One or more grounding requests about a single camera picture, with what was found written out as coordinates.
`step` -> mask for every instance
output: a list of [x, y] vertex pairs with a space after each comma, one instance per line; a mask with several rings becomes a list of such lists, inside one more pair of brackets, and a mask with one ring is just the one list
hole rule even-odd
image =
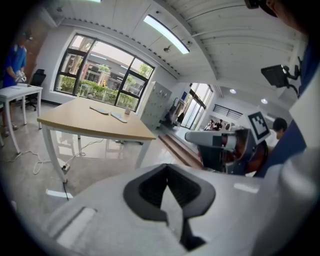
[[194, 161], [194, 159], [190, 157], [190, 155], [186, 153], [181, 146], [173, 142], [170, 137], [168, 137], [167, 135], [159, 135], [158, 137], [184, 165], [196, 169], [203, 169], [202, 164]]
[[191, 149], [189, 149], [183, 142], [181, 142], [177, 137], [175, 137], [173, 134], [167, 134], [166, 137], [168, 139], [172, 140], [173, 143], [175, 143], [177, 146], [181, 148], [182, 151], [184, 151], [185, 154], [189, 155], [190, 158], [193, 159], [193, 161], [197, 162], [199, 166], [202, 166], [202, 162], [200, 157], [193, 152]]

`glass door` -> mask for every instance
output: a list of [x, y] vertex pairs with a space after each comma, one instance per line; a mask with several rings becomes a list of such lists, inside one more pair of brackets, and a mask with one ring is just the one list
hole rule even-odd
[[197, 117], [199, 109], [200, 104], [198, 104], [194, 99], [192, 99], [191, 104], [185, 113], [181, 126], [190, 129], [194, 123], [194, 120]]

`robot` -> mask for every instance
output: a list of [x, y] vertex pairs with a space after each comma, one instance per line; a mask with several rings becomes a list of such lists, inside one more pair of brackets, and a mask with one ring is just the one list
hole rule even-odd
[[[290, 110], [306, 150], [272, 166], [264, 178], [239, 175], [269, 133], [256, 112], [246, 117], [250, 128], [186, 135], [200, 147], [219, 150], [216, 165], [222, 169], [232, 154], [225, 173], [160, 164], [113, 176], [53, 212], [45, 232], [34, 226], [28, 231], [57, 255], [273, 255], [319, 199], [319, 126], [304, 125], [307, 119], [320, 123], [319, 83], [320, 68]], [[245, 142], [241, 155], [239, 141]]]

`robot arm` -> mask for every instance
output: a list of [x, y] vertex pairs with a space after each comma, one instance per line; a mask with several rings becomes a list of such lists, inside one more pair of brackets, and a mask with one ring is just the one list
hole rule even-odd
[[270, 135], [260, 111], [245, 115], [234, 131], [190, 131], [185, 140], [198, 145], [205, 167], [229, 174], [258, 171], [268, 156], [265, 139]]

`white wall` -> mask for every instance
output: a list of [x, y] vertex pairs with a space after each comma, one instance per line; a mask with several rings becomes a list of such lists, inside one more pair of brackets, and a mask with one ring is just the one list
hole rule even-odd
[[73, 35], [72, 27], [59, 26], [50, 30], [42, 45], [34, 70], [43, 69], [46, 74], [42, 84], [44, 100], [62, 104], [73, 99], [69, 95], [53, 92], [59, 65]]
[[148, 91], [148, 87], [152, 81], [157, 81], [159, 84], [168, 88], [170, 91], [173, 91], [172, 95], [178, 95], [180, 94], [180, 91], [185, 90], [186, 83], [180, 83], [180, 85], [177, 87], [178, 81], [174, 76], [172, 76], [163, 67], [156, 64], [153, 60], [147, 58], [145, 55], [138, 52], [135, 48], [130, 47], [130, 45], [124, 44], [123, 42], [120, 42], [115, 38], [111, 38], [108, 35], [103, 33], [91, 31], [85, 28], [77, 28], [77, 27], [72, 27], [68, 25], [60, 25], [49, 32], [40, 50], [40, 53], [37, 58], [37, 64], [34, 69], [34, 70], [37, 70], [37, 69], [45, 70], [44, 72], [46, 74], [46, 78], [42, 84], [43, 100], [63, 104], [75, 98], [74, 96], [71, 96], [71, 95], [55, 92], [54, 86], [55, 86], [55, 81], [57, 77], [57, 72], [58, 72], [60, 63], [63, 59], [64, 53], [76, 33], [87, 35], [90, 37], [95, 37], [106, 43], [110, 43], [115, 46], [118, 46], [128, 51], [129, 53], [138, 56], [140, 59], [146, 61], [150, 65], [154, 66], [155, 70], [153, 71], [153, 74], [149, 80], [149, 84], [147, 85], [145, 92]]
[[265, 107], [261, 106], [261, 105], [253, 105], [250, 104], [248, 102], [236, 99], [236, 98], [232, 98], [232, 97], [224, 97], [224, 98], [219, 98], [218, 96], [215, 95], [215, 97], [212, 99], [210, 105], [207, 108], [207, 112], [205, 113], [205, 116], [203, 117], [203, 119], [199, 122], [199, 127], [203, 127], [205, 125], [207, 125], [207, 123], [210, 120], [210, 117], [216, 117], [218, 119], [222, 119], [226, 122], [229, 123], [237, 123], [236, 120], [229, 118], [225, 115], [219, 114], [217, 112], [213, 112], [215, 105], [220, 105], [222, 107], [240, 112], [242, 114], [248, 114], [250, 112], [253, 112], [257, 109], [259, 109], [262, 114], [264, 116], [267, 116], [269, 113], [276, 116], [276, 117], [280, 117], [283, 118], [287, 121], [288, 124], [290, 124], [290, 122], [292, 121], [292, 117], [289, 114], [289, 111], [287, 111], [286, 109], [283, 109], [281, 107], [275, 107], [273, 105], [269, 105], [267, 104]]

